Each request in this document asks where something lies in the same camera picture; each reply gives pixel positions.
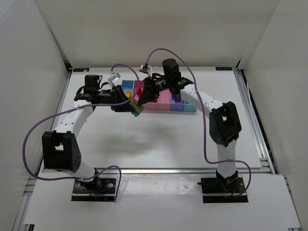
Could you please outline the orange yellow lego block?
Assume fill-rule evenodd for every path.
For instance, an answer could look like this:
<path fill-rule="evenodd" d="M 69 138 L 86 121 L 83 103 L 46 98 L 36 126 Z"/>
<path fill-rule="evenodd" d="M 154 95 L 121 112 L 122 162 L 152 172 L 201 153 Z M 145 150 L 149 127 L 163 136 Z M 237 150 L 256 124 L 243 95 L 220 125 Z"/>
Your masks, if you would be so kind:
<path fill-rule="evenodd" d="M 126 96 L 127 96 L 128 98 L 130 98 L 130 97 L 132 96 L 132 92 L 127 91 L 127 92 L 126 92 Z"/>

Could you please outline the striped lego plate stack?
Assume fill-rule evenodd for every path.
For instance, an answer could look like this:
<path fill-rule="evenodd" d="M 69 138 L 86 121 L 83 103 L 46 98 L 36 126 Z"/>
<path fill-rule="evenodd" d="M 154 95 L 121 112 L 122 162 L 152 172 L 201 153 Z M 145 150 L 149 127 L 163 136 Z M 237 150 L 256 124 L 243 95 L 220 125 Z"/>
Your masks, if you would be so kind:
<path fill-rule="evenodd" d="M 132 99 L 129 103 L 129 105 L 132 107 L 133 111 L 131 112 L 135 117 L 138 117 L 140 113 L 143 112 L 144 106 L 140 105 L 138 106 L 138 102 L 135 99 Z"/>

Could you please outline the red striped lego block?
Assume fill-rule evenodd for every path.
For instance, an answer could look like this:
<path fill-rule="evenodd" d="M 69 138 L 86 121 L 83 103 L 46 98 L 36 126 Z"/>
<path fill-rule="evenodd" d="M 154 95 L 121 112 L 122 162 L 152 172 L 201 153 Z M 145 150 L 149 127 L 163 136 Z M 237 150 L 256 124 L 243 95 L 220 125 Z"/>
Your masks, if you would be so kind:
<path fill-rule="evenodd" d="M 139 88 L 137 90 L 137 95 L 136 95 L 138 98 L 140 98 L 142 96 L 142 88 Z"/>

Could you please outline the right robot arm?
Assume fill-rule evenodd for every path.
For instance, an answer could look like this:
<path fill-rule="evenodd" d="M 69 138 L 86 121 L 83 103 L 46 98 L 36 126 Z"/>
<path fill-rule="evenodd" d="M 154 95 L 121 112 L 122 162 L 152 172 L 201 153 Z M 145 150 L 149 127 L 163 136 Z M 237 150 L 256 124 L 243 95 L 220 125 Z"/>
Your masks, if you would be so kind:
<path fill-rule="evenodd" d="M 209 126 L 209 135 L 217 145 L 218 161 L 216 177 L 223 189 L 227 189 L 238 179 L 235 166 L 235 145 L 242 130 L 236 105 L 223 103 L 198 90 L 196 82 L 181 75 L 175 59 L 162 62 L 163 75 L 151 73 L 148 64 L 140 66 L 139 71 L 148 76 L 143 80 L 142 94 L 138 105 L 144 105 L 158 99 L 160 92 L 169 90 L 177 98 L 192 104 L 206 118 L 204 124 Z"/>

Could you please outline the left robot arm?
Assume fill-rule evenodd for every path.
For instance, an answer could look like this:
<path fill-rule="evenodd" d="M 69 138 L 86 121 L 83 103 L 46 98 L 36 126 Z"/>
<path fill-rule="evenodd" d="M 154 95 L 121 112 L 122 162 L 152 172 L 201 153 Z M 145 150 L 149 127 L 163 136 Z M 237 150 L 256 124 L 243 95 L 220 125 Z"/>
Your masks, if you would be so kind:
<path fill-rule="evenodd" d="M 82 161 L 77 143 L 82 126 L 94 112 L 95 104 L 109 104 L 115 112 L 133 111 L 129 103 L 117 106 L 118 103 L 128 100 L 121 85 L 101 83 L 101 79 L 100 75 L 86 75 L 84 85 L 77 90 L 74 97 L 74 111 L 67 113 L 53 131 L 42 135 L 45 168 L 64 172 L 78 181 L 95 180 L 97 170 Z"/>

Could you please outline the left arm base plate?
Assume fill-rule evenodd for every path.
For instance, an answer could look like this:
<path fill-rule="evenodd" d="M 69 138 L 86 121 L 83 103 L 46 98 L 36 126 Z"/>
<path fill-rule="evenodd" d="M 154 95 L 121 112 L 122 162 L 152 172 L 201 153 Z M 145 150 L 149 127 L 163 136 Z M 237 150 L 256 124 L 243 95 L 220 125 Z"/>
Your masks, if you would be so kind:
<path fill-rule="evenodd" d="M 74 181 L 71 201 L 113 202 L 116 196 L 116 175 L 100 175 L 91 182 Z"/>

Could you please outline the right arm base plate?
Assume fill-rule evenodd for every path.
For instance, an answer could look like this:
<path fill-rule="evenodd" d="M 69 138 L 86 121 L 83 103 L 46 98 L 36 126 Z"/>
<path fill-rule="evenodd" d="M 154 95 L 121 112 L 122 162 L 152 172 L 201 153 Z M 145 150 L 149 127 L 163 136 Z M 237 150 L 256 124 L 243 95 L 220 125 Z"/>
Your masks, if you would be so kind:
<path fill-rule="evenodd" d="M 248 203 L 242 177 L 226 188 L 217 178 L 201 178 L 197 184 L 201 186 L 204 204 Z"/>

